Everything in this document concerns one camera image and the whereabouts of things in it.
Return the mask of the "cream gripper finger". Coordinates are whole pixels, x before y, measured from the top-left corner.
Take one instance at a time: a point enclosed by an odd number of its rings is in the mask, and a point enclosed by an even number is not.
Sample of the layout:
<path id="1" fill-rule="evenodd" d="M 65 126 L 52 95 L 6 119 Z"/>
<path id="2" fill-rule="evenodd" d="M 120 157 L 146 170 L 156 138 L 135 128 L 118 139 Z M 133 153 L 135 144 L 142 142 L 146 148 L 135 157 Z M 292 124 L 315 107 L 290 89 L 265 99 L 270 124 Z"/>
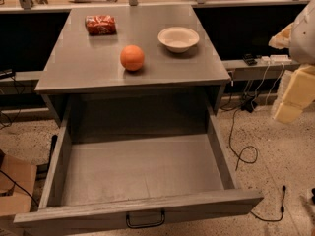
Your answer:
<path id="1" fill-rule="evenodd" d="M 274 112 L 274 119 L 282 123 L 295 121 L 315 100 L 315 66 L 301 65 L 289 82 Z"/>
<path id="2" fill-rule="evenodd" d="M 292 27 L 293 24 L 289 24 L 276 35 L 274 35 L 270 39 L 269 45 L 276 49 L 290 48 Z"/>

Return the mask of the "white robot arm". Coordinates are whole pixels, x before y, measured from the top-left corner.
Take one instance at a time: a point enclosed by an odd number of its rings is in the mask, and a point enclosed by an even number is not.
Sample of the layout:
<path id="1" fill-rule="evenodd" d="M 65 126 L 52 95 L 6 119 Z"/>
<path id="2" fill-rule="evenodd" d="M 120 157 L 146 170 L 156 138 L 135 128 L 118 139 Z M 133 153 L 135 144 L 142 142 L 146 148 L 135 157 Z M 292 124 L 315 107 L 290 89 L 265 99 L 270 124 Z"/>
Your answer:
<path id="1" fill-rule="evenodd" d="M 274 119 L 282 123 L 296 120 L 315 100 L 315 0 L 311 0 L 294 22 L 274 35 L 269 45 L 287 48 L 289 56 L 300 64 L 278 98 Z"/>

